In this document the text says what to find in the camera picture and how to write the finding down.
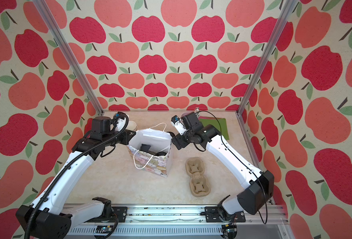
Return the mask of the single black paper napkin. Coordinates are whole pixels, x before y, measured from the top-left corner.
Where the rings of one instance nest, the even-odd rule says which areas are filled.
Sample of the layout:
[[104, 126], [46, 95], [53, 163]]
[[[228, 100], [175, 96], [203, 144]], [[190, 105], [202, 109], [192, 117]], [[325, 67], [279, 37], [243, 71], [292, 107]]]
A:
[[141, 144], [140, 150], [145, 153], [153, 154], [151, 152], [151, 145], [149, 144]]

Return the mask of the cartoon animal paper gift bag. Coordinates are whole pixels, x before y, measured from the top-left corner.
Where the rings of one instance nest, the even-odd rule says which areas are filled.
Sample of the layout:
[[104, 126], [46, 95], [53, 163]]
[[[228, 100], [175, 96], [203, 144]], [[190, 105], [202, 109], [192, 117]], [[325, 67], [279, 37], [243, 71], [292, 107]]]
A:
[[[138, 170], [146, 170], [164, 178], [169, 176], [172, 163], [174, 146], [172, 136], [166, 131], [167, 124], [162, 122], [155, 126], [136, 131], [136, 135], [130, 140], [127, 148], [132, 156], [134, 166]], [[141, 144], [151, 145], [153, 154], [140, 150]], [[155, 156], [164, 151], [166, 156]]]

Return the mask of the stack of white paper cups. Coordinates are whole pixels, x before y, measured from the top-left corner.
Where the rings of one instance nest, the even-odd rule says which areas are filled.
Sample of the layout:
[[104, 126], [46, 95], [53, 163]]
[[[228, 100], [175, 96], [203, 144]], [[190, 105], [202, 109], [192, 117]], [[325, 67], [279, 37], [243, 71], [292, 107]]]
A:
[[136, 124], [136, 122], [130, 120], [130, 121], [128, 122], [128, 125], [127, 125], [126, 129], [127, 129], [127, 130], [131, 130], [131, 131], [137, 131], [137, 124]]

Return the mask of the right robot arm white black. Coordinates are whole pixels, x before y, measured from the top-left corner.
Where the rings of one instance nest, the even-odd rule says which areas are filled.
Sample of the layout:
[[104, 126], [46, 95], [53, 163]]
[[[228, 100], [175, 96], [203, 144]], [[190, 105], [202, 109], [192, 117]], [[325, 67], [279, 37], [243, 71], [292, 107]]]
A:
[[262, 171], [248, 162], [222, 136], [221, 128], [209, 124], [204, 126], [197, 112], [183, 117], [173, 116], [172, 125], [178, 134], [173, 136], [172, 143], [178, 150], [189, 144], [201, 145], [202, 149], [216, 156], [235, 176], [244, 189], [236, 196], [227, 196], [218, 204], [218, 214], [224, 222], [233, 220], [234, 215], [246, 211], [251, 215], [267, 207], [274, 195], [274, 175]]

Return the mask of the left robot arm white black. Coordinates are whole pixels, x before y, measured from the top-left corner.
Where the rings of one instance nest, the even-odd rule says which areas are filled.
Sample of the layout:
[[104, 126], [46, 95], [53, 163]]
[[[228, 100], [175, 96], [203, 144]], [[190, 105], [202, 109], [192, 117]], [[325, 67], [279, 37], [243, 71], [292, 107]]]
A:
[[104, 157], [107, 147], [128, 145], [136, 134], [128, 130], [129, 117], [118, 112], [113, 118], [96, 117], [91, 130], [76, 142], [60, 172], [29, 205], [22, 205], [16, 217], [25, 231], [26, 239], [63, 239], [74, 227], [89, 220], [119, 219], [113, 212], [111, 201], [95, 197], [90, 202], [64, 211], [64, 204], [75, 185], [98, 157]]

